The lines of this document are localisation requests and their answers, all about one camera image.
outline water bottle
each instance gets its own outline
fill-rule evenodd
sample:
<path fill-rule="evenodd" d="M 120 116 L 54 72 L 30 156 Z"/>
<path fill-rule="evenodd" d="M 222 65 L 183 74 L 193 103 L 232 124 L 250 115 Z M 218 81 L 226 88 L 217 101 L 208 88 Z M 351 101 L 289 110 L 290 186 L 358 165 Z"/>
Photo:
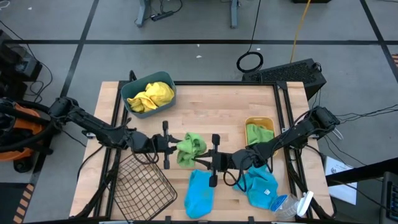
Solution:
<path fill-rule="evenodd" d="M 295 215 L 302 217 L 310 206 L 313 192 L 304 193 L 304 197 L 297 199 L 294 195 L 278 196 L 272 203 L 270 210 L 278 220 L 287 220 Z"/>

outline blue cloth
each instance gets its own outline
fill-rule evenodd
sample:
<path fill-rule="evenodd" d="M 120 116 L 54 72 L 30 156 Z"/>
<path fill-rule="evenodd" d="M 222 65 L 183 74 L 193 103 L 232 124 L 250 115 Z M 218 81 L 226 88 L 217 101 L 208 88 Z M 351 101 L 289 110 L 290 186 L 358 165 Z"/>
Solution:
<path fill-rule="evenodd" d="M 214 188 L 209 187 L 210 172 L 194 170 L 189 178 L 185 212 L 190 218 L 200 218 L 213 209 Z"/>
<path fill-rule="evenodd" d="M 275 177 L 268 171 L 267 166 L 259 168 L 250 167 L 244 175 L 246 179 L 246 192 L 249 203 L 257 208 L 269 209 L 272 201 L 277 197 L 278 183 Z M 244 188 L 243 178 L 239 180 L 239 185 Z M 242 191 L 238 185 L 233 189 Z"/>

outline gray floor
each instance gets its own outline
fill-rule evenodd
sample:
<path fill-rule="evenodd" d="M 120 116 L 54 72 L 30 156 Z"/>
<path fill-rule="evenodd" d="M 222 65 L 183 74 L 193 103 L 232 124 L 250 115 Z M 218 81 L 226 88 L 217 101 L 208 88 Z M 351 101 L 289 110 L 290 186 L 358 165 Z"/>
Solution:
<path fill-rule="evenodd" d="M 250 39 L 258 1 L 242 0 L 239 27 L 229 28 L 228 3 L 183 0 L 182 10 L 159 22 L 146 21 L 141 29 L 134 25 L 138 1 L 100 0 L 87 39 Z M 24 39 L 80 39 L 93 0 L 13 0 L 0 11 L 0 20 Z M 384 39 L 398 40 L 398 3 L 367 1 Z M 178 1 L 166 1 L 167 9 Z M 263 1 L 255 39 L 292 40 L 304 4 L 289 0 Z M 153 8 L 158 11 L 158 1 Z M 311 5 L 300 32 L 301 40 L 377 40 L 364 10 L 357 0 L 332 0 Z M 67 76 L 76 45 L 31 45 L 36 57 L 48 65 L 54 81 L 43 94 L 43 104 L 58 97 Z M 85 45 L 70 85 L 68 96 L 81 107 L 94 112 L 102 81 L 125 80 L 134 70 L 137 77 L 157 71 L 169 72 L 174 80 L 240 80 L 236 59 L 248 45 Z M 263 68 L 288 63 L 291 45 L 253 45 L 264 56 Z M 398 46 L 389 46 L 398 54 Z M 336 114 L 367 112 L 398 103 L 397 81 L 378 45 L 299 45 L 295 60 L 313 58 L 320 62 L 328 81 L 322 89 L 321 105 Z M 244 66 L 255 64 L 248 58 Z M 48 71 L 39 77 L 49 81 Z M 397 115 L 363 118 L 339 127 L 344 140 L 330 136 L 339 148 L 366 164 L 397 157 Z M 84 141 L 80 129 L 66 128 Z M 324 140 L 321 151 L 335 157 Z M 58 135 L 52 142 L 53 155 L 45 160 L 25 221 L 66 218 L 76 186 L 76 172 L 84 148 Z M 332 148 L 347 164 L 361 166 Z M 30 174 L 15 174 L 11 163 L 0 163 L 1 182 L 28 182 Z M 380 182 L 360 182 L 358 188 L 379 200 Z M 358 195 L 357 206 L 335 200 L 339 217 L 366 223 L 378 222 L 378 206 Z"/>

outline yellow container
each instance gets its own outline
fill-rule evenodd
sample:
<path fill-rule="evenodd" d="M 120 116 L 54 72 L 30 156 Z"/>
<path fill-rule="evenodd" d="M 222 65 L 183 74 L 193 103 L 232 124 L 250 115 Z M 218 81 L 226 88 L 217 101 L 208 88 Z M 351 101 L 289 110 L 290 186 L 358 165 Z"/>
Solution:
<path fill-rule="evenodd" d="M 248 131 L 246 129 L 246 125 L 248 124 L 255 124 L 267 130 L 271 130 L 274 132 L 274 137 L 275 137 L 275 127 L 272 119 L 268 117 L 249 117 L 248 119 L 246 119 L 246 122 L 244 124 L 244 132 L 246 133 L 246 145 L 248 144 Z"/>

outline wire basket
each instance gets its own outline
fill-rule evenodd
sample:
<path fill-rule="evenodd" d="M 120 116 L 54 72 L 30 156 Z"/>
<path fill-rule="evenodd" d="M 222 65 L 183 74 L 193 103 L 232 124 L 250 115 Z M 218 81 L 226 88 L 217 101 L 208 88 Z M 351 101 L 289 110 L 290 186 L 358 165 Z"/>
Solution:
<path fill-rule="evenodd" d="M 135 155 L 148 162 L 143 154 Z M 114 201 L 127 221 L 151 220 L 177 199 L 177 192 L 156 164 L 134 155 L 119 165 Z"/>

